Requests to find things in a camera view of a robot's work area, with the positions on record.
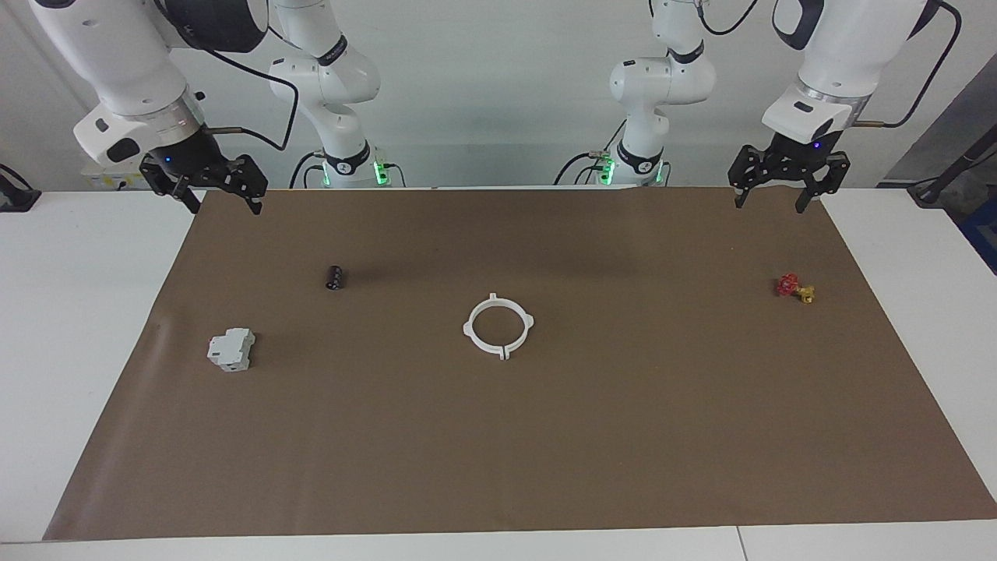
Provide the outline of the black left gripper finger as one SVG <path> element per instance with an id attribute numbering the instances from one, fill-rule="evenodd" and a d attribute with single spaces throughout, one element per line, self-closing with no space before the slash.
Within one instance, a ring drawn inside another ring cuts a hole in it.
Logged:
<path id="1" fill-rule="evenodd" d="M 727 182 L 735 191 L 735 206 L 738 209 L 745 205 L 752 189 L 768 182 L 766 156 L 768 153 L 765 150 L 742 146 L 727 170 Z"/>
<path id="2" fill-rule="evenodd" d="M 795 212 L 804 213 L 818 196 L 836 194 L 850 170 L 850 158 L 846 153 L 831 153 L 826 158 L 825 168 L 826 173 L 821 178 L 816 178 L 813 171 L 802 174 L 804 188 L 795 201 Z"/>

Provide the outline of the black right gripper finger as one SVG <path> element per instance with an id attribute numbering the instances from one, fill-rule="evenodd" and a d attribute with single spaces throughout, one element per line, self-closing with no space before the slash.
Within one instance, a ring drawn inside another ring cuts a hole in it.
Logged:
<path id="1" fill-rule="evenodd" d="M 242 199 L 253 214 L 261 214 L 269 184 L 252 156 L 240 155 L 227 161 L 227 194 Z"/>
<path id="2" fill-rule="evenodd" d="M 199 212 L 200 199 L 189 188 L 189 181 L 185 175 L 172 178 L 152 157 L 144 157 L 140 162 L 140 174 L 145 178 L 153 194 L 170 196 L 174 201 L 182 203 L 189 213 Z"/>

